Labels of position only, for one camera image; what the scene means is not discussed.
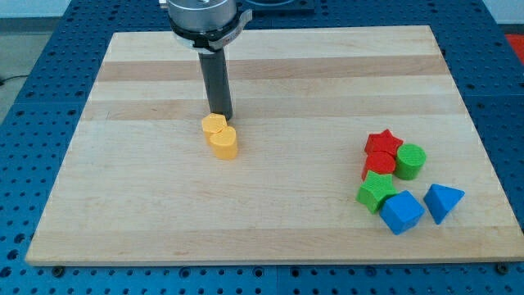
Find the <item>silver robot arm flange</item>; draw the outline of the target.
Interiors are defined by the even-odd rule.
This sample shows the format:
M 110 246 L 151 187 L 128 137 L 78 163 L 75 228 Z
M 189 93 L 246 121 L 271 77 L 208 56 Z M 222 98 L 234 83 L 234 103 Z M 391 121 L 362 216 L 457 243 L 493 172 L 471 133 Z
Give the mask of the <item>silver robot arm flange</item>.
M 253 11 L 240 10 L 235 0 L 159 0 L 159 5 L 175 38 L 200 54 L 223 50 L 253 19 Z

